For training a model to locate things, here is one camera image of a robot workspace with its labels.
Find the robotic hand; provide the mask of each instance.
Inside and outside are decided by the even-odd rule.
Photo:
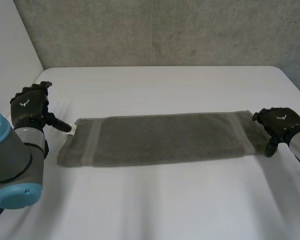
[[[261,124],[271,136],[264,155],[272,157],[279,143],[286,143],[300,162],[300,116],[290,108],[262,109],[256,112],[253,121]]]
[[[48,112],[50,82],[24,87],[11,99],[11,120],[0,114],[0,209],[21,209],[41,197],[44,159],[49,148],[43,128],[71,126]]]

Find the white table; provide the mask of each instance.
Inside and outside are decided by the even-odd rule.
[[[300,92],[270,66],[52,68],[49,109],[60,119],[290,107]],[[300,164],[286,145],[271,159],[119,168],[62,168],[50,153],[34,206],[0,216],[0,240],[300,240]]]

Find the concrete wall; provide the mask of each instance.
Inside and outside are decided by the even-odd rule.
[[[267,65],[300,89],[300,0],[14,2],[45,69]]]

